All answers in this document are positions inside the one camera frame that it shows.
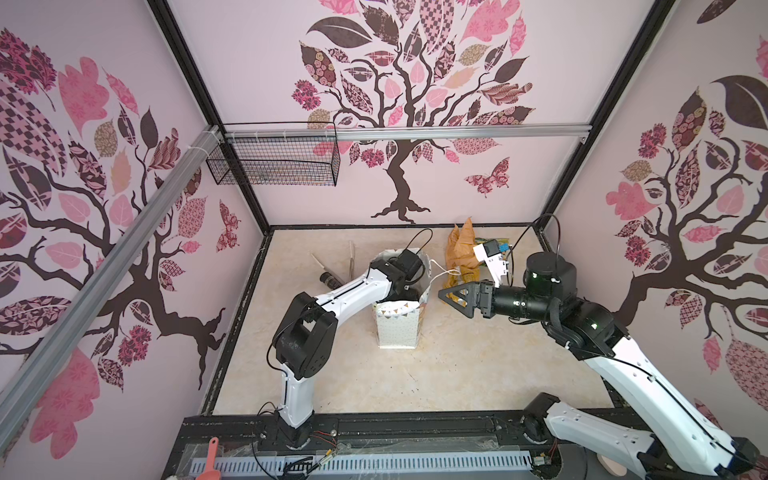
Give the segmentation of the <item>orange snack packet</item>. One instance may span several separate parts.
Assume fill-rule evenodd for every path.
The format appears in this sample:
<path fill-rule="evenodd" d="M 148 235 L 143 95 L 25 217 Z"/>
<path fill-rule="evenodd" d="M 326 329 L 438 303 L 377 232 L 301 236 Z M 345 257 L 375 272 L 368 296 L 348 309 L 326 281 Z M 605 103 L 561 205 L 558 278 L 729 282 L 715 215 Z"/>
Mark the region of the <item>orange snack packet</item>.
<path fill-rule="evenodd" d="M 476 269 L 480 262 L 477 260 L 474 247 L 475 231 L 470 218 L 461 225 L 455 225 L 448 235 L 445 248 L 445 262 L 448 269 Z"/>

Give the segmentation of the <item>white patterned paper bag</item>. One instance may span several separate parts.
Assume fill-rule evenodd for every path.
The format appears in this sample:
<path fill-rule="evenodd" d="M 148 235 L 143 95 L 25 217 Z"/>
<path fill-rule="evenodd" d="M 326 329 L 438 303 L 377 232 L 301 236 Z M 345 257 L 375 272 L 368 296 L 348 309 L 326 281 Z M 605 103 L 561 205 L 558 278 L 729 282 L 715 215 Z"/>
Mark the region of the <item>white patterned paper bag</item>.
<path fill-rule="evenodd" d="M 410 255 L 405 256 L 406 260 L 413 256 L 419 258 L 416 271 L 406 277 L 401 293 L 372 307 L 380 349 L 416 349 L 432 285 L 437 280 L 455 278 L 460 274 L 456 268 L 445 269 L 416 248 L 409 248 L 408 251 Z"/>

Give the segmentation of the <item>yellow snack packet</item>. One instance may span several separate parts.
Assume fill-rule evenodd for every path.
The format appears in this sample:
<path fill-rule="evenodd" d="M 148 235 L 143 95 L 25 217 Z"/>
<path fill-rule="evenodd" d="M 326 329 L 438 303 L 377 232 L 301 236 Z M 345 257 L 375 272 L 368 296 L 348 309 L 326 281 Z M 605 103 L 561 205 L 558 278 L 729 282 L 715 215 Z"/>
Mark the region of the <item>yellow snack packet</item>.
<path fill-rule="evenodd" d="M 459 266 L 457 268 L 451 269 L 448 272 L 447 279 L 443 287 L 450 288 L 465 283 L 479 281 L 480 277 L 481 275 L 478 268 Z"/>

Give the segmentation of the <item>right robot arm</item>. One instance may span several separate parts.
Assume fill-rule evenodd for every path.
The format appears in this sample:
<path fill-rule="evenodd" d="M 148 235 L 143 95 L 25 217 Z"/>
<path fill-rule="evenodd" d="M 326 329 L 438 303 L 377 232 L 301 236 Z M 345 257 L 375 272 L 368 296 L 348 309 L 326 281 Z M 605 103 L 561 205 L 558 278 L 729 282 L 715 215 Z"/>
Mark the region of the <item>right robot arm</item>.
<path fill-rule="evenodd" d="M 600 304 L 577 295 L 577 271 L 553 252 L 528 257 L 520 287 L 468 282 L 439 292 L 471 318 L 502 315 L 540 324 L 630 405 L 645 429 L 613 423 L 540 393 L 525 410 L 528 438 L 578 444 L 644 479 L 736 479 L 758 468 L 760 451 L 698 411 L 651 363 L 626 327 Z"/>

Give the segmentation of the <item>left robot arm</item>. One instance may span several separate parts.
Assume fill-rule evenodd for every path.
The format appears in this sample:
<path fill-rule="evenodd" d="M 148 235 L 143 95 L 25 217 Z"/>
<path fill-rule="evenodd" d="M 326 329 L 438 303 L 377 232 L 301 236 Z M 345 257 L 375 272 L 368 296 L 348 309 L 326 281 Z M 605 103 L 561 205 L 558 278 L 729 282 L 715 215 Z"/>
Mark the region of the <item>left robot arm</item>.
<path fill-rule="evenodd" d="M 428 261 L 412 249 L 382 253 L 364 272 L 328 293 L 297 294 L 275 334 L 271 348 L 285 376 L 281 426 L 290 433 L 308 430 L 314 414 L 315 376 L 331 357 L 339 327 L 360 311 L 388 302 L 419 301 L 428 279 Z"/>

